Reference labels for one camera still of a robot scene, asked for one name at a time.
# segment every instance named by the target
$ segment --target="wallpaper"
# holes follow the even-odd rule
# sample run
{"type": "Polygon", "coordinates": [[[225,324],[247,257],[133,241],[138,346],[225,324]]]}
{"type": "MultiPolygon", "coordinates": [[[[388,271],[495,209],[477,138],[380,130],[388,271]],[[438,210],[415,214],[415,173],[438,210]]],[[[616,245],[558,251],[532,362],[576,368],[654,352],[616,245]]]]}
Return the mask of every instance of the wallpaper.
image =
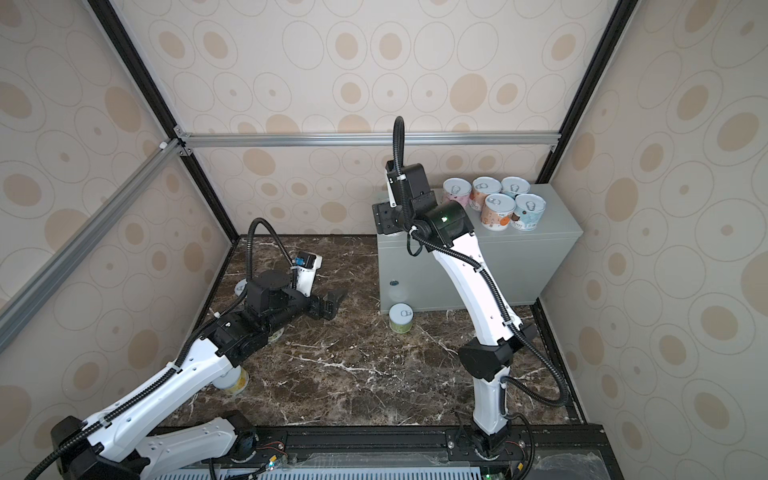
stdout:
{"type": "Polygon", "coordinates": [[[0,2],[0,308],[160,138],[79,2],[0,2]]]}
{"type": "MultiPolygon", "coordinates": [[[[203,166],[240,233],[265,217],[278,233],[373,234],[371,205],[386,195],[391,147],[198,148],[203,166]]],[[[547,145],[407,147],[433,187],[450,177],[508,175],[534,182],[547,145]]]]}
{"type": "Polygon", "coordinates": [[[171,161],[0,355],[0,478],[50,453],[59,420],[104,408],[176,358],[229,246],[171,161]]]}
{"type": "Polygon", "coordinates": [[[195,133],[559,130],[615,0],[120,0],[195,133]]]}
{"type": "Polygon", "coordinates": [[[767,45],[765,1],[645,2],[554,179],[542,301],[628,480],[768,471],[767,45]]]}

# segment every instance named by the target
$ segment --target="green can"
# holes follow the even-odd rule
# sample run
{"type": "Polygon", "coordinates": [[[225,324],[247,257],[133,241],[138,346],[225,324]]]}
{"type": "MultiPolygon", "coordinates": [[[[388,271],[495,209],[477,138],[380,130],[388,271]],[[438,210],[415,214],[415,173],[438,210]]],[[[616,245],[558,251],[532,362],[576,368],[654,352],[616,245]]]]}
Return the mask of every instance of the green can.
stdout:
{"type": "Polygon", "coordinates": [[[413,324],[413,309],[404,303],[396,303],[389,309],[389,328],[395,333],[407,333],[413,324]]]}

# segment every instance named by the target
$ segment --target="dark marble surface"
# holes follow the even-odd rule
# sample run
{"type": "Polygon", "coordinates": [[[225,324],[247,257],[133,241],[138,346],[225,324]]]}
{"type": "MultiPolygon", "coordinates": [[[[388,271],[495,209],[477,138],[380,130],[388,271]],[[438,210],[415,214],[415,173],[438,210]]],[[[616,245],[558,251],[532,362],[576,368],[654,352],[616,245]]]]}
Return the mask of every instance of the dark marble surface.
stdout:
{"type": "MultiPolygon", "coordinates": [[[[466,310],[416,313],[410,332],[399,335],[379,314],[376,239],[372,237],[284,237],[289,253],[323,256],[315,292],[346,287],[349,296],[329,322],[300,318],[274,343],[252,355],[243,368],[248,387],[231,397],[208,386],[172,413],[163,425],[191,425],[239,409],[256,425],[455,425],[454,411],[468,422],[474,408],[472,377],[456,352],[474,335],[466,310]]],[[[286,268],[273,241],[257,238],[254,272],[286,268]]],[[[244,278],[245,241],[233,256],[211,306],[222,310],[244,278]]],[[[528,307],[516,313],[531,322],[528,307]]],[[[535,344],[543,351],[541,341],[535,344]]],[[[530,353],[518,353],[512,374],[535,390],[556,388],[530,353]]],[[[532,423],[569,423],[565,408],[552,409],[508,389],[510,412],[532,423]]]]}

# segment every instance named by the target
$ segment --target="can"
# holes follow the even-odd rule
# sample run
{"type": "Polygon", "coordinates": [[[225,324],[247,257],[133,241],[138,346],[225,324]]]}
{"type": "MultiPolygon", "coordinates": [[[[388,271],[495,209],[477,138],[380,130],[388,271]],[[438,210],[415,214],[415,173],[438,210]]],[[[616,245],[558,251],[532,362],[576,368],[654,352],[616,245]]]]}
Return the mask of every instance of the can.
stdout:
{"type": "Polygon", "coordinates": [[[236,366],[229,372],[214,379],[213,384],[219,390],[235,396],[245,390],[249,379],[248,372],[242,366],[236,366]]]}
{"type": "Polygon", "coordinates": [[[407,333],[413,322],[413,309],[404,303],[396,303],[389,309],[389,328],[396,333],[407,333]]]}
{"type": "Polygon", "coordinates": [[[448,202],[455,200],[459,202],[462,207],[466,207],[469,203],[469,194],[472,192],[472,184],[463,178],[449,178],[442,183],[442,202],[448,202]]]}
{"type": "Polygon", "coordinates": [[[485,198],[490,194],[502,191],[502,183],[493,177],[477,177],[472,182],[472,192],[469,194],[469,206],[473,210],[482,212],[485,198]]]}
{"type": "Polygon", "coordinates": [[[490,194],[485,198],[480,221],[482,226],[500,232],[509,227],[509,214],[515,210],[515,201],[508,195],[490,194]]]}
{"type": "Polygon", "coordinates": [[[512,198],[519,194],[526,194],[531,191],[531,184],[520,177],[506,177],[502,180],[502,193],[512,198]]]}
{"type": "Polygon", "coordinates": [[[536,228],[547,202],[534,194],[519,194],[515,197],[515,211],[510,218],[512,226],[518,230],[529,231],[536,228]]]}

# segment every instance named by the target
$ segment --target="gray metal cabinet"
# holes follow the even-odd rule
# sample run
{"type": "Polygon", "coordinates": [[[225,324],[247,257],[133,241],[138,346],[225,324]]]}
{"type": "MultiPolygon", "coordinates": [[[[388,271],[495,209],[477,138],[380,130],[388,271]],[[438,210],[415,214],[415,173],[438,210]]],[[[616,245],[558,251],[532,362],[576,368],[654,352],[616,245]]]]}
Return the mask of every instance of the gray metal cabinet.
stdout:
{"type": "MultiPolygon", "coordinates": [[[[531,185],[531,192],[547,201],[547,210],[532,232],[513,227],[491,232],[480,224],[478,212],[466,208],[485,262],[510,305],[534,303],[583,233],[550,185],[531,185]]],[[[442,192],[436,193],[439,199],[442,192]]],[[[407,303],[416,312],[464,308],[453,282],[431,253],[408,255],[404,233],[378,235],[377,243],[382,312],[395,303],[407,303]]]]}

